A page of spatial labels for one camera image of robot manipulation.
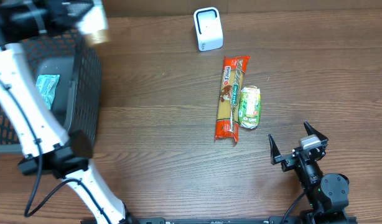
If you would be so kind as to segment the orange spaghetti packet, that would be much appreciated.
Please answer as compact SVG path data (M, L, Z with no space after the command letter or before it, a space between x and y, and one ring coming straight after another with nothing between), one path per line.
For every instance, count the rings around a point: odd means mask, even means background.
M218 97L218 112L215 140L233 138L238 142L239 107L241 88L250 60L249 55L234 58L224 57L221 86Z

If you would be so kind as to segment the green tea carton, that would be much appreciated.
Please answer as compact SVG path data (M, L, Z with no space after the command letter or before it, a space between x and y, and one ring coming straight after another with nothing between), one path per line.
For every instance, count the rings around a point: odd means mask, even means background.
M261 117L261 92L258 87L250 85L242 89L238 117L241 127L257 128Z

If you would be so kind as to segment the white cosmetic tube gold cap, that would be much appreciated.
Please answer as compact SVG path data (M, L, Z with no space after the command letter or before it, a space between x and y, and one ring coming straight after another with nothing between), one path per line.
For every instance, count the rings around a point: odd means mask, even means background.
M108 21L103 1L93 0L93 3L91 10L76 23L76 28L90 47L109 41Z

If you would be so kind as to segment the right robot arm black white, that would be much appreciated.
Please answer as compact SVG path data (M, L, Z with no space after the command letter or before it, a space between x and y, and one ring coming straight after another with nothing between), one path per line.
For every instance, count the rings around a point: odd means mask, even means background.
M295 171L303 192L283 217L270 217L271 223L356 223L345 208L349 205L349 179L339 173L324 174L318 161L326 155L328 138L304 121L307 136L299 147L283 156L271 134L268 135L271 164L280 164L283 172Z

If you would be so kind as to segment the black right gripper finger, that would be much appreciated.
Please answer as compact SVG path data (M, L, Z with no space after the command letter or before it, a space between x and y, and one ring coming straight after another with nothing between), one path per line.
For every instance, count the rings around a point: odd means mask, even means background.
M281 153L271 134L268 134L268 139L270 144L271 164L275 165L281 162Z
M325 135L314 129L307 121L304 121L304 127L309 136L316 135L321 141L328 140L328 138Z

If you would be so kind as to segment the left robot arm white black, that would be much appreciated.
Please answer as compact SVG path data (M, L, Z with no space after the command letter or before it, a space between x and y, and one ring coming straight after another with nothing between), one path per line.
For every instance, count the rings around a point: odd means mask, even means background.
M69 186L97 223L136 223L99 174L82 131L68 133L47 109L32 81L21 41L77 28L93 44L106 41L101 1L0 1L0 105L19 138L24 174L48 173Z

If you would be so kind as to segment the teal snack packet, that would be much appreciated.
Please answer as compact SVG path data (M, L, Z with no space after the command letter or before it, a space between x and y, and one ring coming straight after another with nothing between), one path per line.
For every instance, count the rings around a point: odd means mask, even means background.
M38 89L46 107L51 110L55 99L55 91L60 80L60 75L39 75L36 80Z

